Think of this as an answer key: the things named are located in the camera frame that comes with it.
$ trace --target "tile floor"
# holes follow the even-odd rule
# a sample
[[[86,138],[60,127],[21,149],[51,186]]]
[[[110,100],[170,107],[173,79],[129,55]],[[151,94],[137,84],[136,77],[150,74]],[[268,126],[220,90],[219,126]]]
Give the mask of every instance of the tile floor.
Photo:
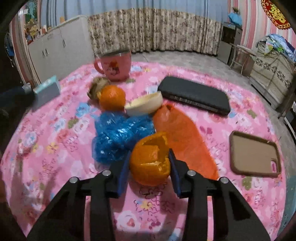
[[[240,76],[240,74],[234,70],[229,70],[227,65],[213,56],[194,52],[152,51],[150,53],[144,52],[133,54],[132,61],[158,62],[165,65],[186,67],[195,71],[211,74],[214,77],[227,80],[249,91],[257,93],[257,91],[249,84],[249,79],[247,77]],[[285,124],[281,120],[278,120],[277,112],[271,108],[264,98],[262,98],[262,102],[264,103],[265,109],[274,125],[276,135],[281,145],[285,161],[286,176],[290,177],[296,175],[296,146],[294,141]]]

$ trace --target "light blue box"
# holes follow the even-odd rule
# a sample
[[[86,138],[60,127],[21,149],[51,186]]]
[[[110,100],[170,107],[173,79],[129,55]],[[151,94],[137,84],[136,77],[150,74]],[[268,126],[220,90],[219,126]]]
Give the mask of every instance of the light blue box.
[[[32,107],[32,111],[36,111],[53,98],[61,93],[61,86],[57,77],[54,75],[34,89],[36,98]]]

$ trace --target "black case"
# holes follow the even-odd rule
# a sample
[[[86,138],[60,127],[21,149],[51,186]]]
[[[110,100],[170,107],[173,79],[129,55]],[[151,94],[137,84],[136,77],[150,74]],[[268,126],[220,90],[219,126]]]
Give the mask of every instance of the black case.
[[[219,115],[228,115],[230,112],[228,97],[223,91],[190,80],[167,76],[158,86],[158,91],[164,98]]]

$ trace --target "tablecloth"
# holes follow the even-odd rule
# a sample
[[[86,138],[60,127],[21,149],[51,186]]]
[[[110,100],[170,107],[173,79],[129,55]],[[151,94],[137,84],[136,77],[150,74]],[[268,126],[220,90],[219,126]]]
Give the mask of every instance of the tablecloth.
[[[8,203],[26,235],[70,177],[91,178],[107,168],[94,162],[91,155],[94,118],[100,110],[95,103],[89,102],[86,93],[92,79],[99,75],[92,65],[84,65],[60,81],[61,95],[23,118],[3,155],[0,167],[7,186]],[[195,122],[216,161],[219,175],[231,180],[274,240],[286,196],[282,154],[282,173],[275,179],[235,175],[229,165],[229,135],[233,130],[275,141],[280,150],[260,98],[207,74],[158,63],[133,62],[130,79],[119,86],[126,92],[127,100],[131,101],[154,92],[167,75],[190,79],[227,93],[231,105],[227,118],[183,104],[176,104],[176,107]],[[89,214],[89,200],[88,197],[86,214]],[[208,203],[208,239],[212,240],[213,209],[210,199]],[[129,178],[126,194],[112,199],[111,207],[117,240],[176,241],[182,236],[187,200],[176,197],[170,179],[151,188],[140,186]],[[87,215],[85,229],[85,239],[89,240]]]

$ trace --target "mug rim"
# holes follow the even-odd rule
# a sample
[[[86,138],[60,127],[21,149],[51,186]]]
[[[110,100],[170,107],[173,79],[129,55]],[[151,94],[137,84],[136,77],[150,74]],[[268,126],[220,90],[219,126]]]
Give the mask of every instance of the mug rim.
[[[115,51],[106,52],[106,53],[102,54],[100,56],[100,58],[113,57],[113,56],[122,56],[122,55],[125,55],[125,54],[129,53],[129,52],[130,52],[130,49],[118,49],[118,50],[115,50]]]

